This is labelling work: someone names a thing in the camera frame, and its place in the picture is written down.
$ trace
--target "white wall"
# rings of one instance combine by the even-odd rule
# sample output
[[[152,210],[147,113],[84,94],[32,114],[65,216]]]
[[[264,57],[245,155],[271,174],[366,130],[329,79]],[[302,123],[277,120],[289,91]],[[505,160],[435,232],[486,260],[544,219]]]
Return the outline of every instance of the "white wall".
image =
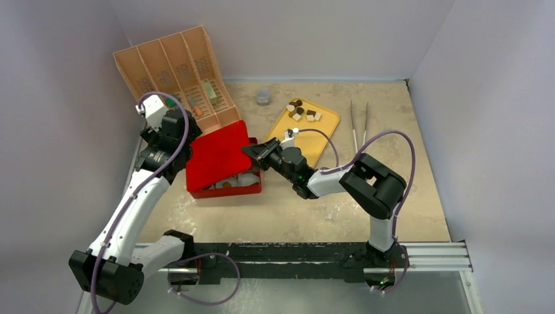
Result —
[[[133,44],[204,25],[226,79],[405,79],[454,0],[111,0]]]
[[[487,313],[553,313],[555,2],[456,1],[410,90]]]
[[[73,313],[67,265],[117,205],[140,119],[115,50],[129,46],[105,1],[0,3],[2,313]]]

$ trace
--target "red box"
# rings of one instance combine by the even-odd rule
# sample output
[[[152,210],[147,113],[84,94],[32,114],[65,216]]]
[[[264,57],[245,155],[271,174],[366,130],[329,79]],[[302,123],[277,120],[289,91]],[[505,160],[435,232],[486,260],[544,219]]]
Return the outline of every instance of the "red box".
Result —
[[[257,139],[248,137],[247,126],[242,120],[199,137],[191,144],[193,156],[185,170],[187,191],[193,198],[260,193],[260,171],[256,173],[260,178],[259,184],[207,189],[216,182],[249,171],[253,163],[250,157],[241,151],[241,147],[257,143]]]

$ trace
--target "red lid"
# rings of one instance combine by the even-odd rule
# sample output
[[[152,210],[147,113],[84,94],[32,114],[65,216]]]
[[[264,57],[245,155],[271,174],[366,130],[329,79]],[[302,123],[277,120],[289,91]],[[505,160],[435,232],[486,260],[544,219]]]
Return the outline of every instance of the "red lid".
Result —
[[[243,120],[194,140],[192,158],[185,170],[187,190],[200,190],[250,169],[253,162],[241,151],[242,147],[249,145]]]

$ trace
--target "stone countertop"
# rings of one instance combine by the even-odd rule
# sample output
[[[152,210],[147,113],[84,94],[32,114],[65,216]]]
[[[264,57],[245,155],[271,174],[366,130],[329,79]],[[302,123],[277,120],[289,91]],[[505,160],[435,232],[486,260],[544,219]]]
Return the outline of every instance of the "stone countertop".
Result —
[[[269,86],[270,105],[256,104],[255,90]],[[340,163],[354,153],[349,103],[356,106],[355,127],[359,145],[364,128],[364,110],[369,102],[367,138],[384,130],[407,133],[416,149],[416,176],[409,198],[398,219],[400,241],[449,241],[439,201],[412,103],[404,82],[392,83],[230,83],[227,90],[245,120],[249,136],[264,140],[283,108],[294,97],[309,99],[337,112],[341,121],[331,139]],[[398,135],[386,135],[366,153],[391,167],[408,181],[410,149]],[[316,167],[333,166],[328,145]],[[262,174],[262,193],[195,200],[185,190],[185,172],[178,174],[170,189],[152,211],[139,242],[155,242],[169,229],[192,234],[197,242],[328,242],[365,241],[369,218],[347,193],[317,200],[303,200],[291,184],[275,171]]]

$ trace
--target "yellow cutting board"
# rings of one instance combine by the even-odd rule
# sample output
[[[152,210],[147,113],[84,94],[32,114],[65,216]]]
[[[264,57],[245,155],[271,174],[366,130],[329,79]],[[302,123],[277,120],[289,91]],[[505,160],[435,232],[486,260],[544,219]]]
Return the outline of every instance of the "yellow cutting board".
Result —
[[[274,126],[272,126],[270,132],[268,132],[268,135],[266,135],[264,142],[269,141],[274,137],[277,137],[280,141],[282,141],[284,139],[285,130],[293,128],[299,128],[300,130],[319,129],[331,137],[333,131],[335,131],[335,128],[339,123],[339,114],[306,99],[293,98],[291,101],[297,101],[298,99],[302,100],[302,108],[304,109],[302,118],[299,121],[289,118],[289,111],[287,111],[286,108],[283,108],[283,112],[277,119]],[[308,110],[321,113],[322,117],[320,118],[320,121],[308,122],[306,120],[306,111]],[[300,148],[302,155],[306,157],[308,165],[311,167],[314,167],[327,144],[328,141],[326,138],[317,132],[302,132],[295,136],[295,146]]]

